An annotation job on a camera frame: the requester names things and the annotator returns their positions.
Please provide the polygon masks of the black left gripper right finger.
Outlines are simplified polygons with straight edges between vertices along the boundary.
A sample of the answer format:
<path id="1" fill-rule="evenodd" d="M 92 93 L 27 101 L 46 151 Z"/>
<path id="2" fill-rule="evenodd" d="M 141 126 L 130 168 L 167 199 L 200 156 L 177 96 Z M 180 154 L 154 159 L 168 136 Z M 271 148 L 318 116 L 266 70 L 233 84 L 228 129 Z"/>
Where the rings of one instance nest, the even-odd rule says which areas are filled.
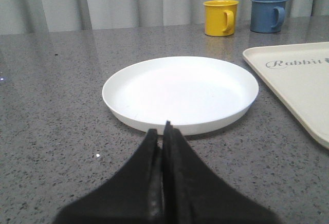
<path id="1" fill-rule="evenodd" d="M 167 223 L 280 223 L 277 215 L 213 173 L 167 122 L 162 144 Z"/>

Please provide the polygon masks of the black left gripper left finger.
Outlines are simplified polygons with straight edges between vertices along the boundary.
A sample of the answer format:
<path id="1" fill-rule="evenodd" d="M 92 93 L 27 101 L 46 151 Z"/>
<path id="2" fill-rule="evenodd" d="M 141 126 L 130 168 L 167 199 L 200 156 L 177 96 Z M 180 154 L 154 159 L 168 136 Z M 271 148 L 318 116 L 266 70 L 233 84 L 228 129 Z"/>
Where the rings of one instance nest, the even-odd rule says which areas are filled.
<path id="1" fill-rule="evenodd" d="M 161 150 L 150 129 L 106 183 L 67 205 L 55 223 L 162 223 Z"/>

